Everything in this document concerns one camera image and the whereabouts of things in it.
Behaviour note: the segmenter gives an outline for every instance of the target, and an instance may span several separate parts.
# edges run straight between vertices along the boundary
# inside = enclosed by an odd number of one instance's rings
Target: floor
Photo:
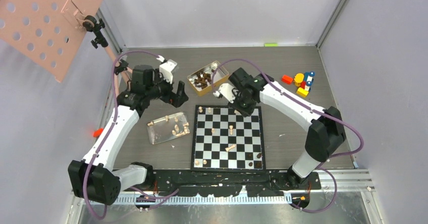
[[[152,101],[150,107],[144,112],[140,121],[125,140],[115,162],[115,168],[118,169],[127,167],[134,161],[151,164],[155,169],[190,168],[192,134],[151,145],[148,141],[146,124],[159,117],[182,111],[187,115],[190,126],[192,126],[196,104],[226,105],[225,99],[217,99],[210,93],[202,97],[197,96],[186,81],[188,75],[216,60],[220,62],[237,58],[251,60],[277,81],[281,81],[283,74],[293,77],[297,73],[315,71],[314,84],[306,100],[324,108],[335,105],[326,73],[314,46],[159,48],[150,49],[150,51],[161,54],[166,59],[173,59],[178,63],[179,69],[174,74],[174,79],[185,82],[189,101],[180,108],[174,108],[160,100]],[[128,56],[127,62],[131,68],[141,64],[154,67],[158,65],[158,61],[153,57],[140,53]],[[255,69],[243,62],[232,62],[226,65],[229,73],[234,72],[239,67],[243,67],[253,76],[258,74]],[[282,84],[291,92],[296,91],[294,85]],[[261,110],[266,166],[268,169],[287,169],[303,152],[306,133],[297,123],[278,110],[267,105],[261,105]],[[348,150],[348,144],[345,142],[336,152]],[[327,162],[324,167],[353,168],[353,164],[349,156],[342,156]]]
[[[317,210],[326,206],[332,193],[311,193],[307,209]],[[97,213],[103,206],[95,205]],[[339,192],[335,204],[328,211],[313,214],[301,212],[286,204],[236,204],[236,205],[171,205],[140,213],[135,205],[112,205],[108,207],[105,221],[115,223],[370,223],[364,201],[359,192]],[[79,223],[102,223],[95,221],[87,208],[83,208]]]

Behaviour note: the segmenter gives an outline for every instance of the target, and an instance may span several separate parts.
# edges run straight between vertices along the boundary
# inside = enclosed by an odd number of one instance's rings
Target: black clamp
[[[101,33],[101,29],[105,28],[105,24],[102,19],[100,19],[99,23],[97,23],[93,16],[86,16],[82,25],[85,27],[86,31],[93,32],[95,34],[95,39],[91,41],[95,48],[98,48],[98,44],[100,44],[102,47],[107,47],[109,45],[106,38]]]
[[[115,66],[115,74],[118,75],[125,70],[128,70],[128,62],[121,59],[119,61],[119,66]]]

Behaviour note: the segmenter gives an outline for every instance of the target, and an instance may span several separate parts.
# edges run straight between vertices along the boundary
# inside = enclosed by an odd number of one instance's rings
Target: chessboard
[[[191,170],[266,170],[260,106],[251,116],[243,117],[227,106],[197,105],[194,122]]]

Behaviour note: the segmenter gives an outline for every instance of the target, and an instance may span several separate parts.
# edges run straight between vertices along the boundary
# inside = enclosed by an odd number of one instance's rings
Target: box of brown chess pieces
[[[221,84],[227,81],[229,78],[229,72],[224,67],[221,67],[219,70],[217,70],[212,82],[212,73],[219,65],[219,61],[214,61],[194,72],[193,74],[187,76],[187,80],[189,80],[190,85],[192,85],[192,88],[196,91],[198,96],[203,96],[204,94],[210,92],[212,90],[212,85],[214,85],[214,87],[219,87]]]

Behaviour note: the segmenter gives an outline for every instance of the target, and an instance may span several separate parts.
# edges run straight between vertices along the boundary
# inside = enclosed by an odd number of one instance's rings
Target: chessboard border
[[[264,130],[263,130],[263,118],[262,118],[262,113],[261,113],[261,106],[257,105],[255,108],[258,109],[258,118],[259,118],[259,123],[260,123],[260,142],[261,144],[263,144],[263,147],[261,148],[261,163],[262,163],[262,168],[261,169],[224,169],[224,168],[219,168],[219,167],[215,167],[215,168],[199,168],[199,167],[194,167],[195,165],[195,147],[196,147],[196,130],[197,130],[197,117],[198,117],[198,113],[199,113],[199,107],[202,108],[230,108],[227,105],[207,105],[207,104],[197,104],[195,106],[195,115],[194,115],[194,123],[193,123],[193,139],[192,139],[192,152],[191,152],[191,160],[190,160],[190,170],[192,171],[198,171],[198,172],[232,172],[232,173],[259,173],[259,172],[264,172],[266,171],[266,155],[264,153]]]

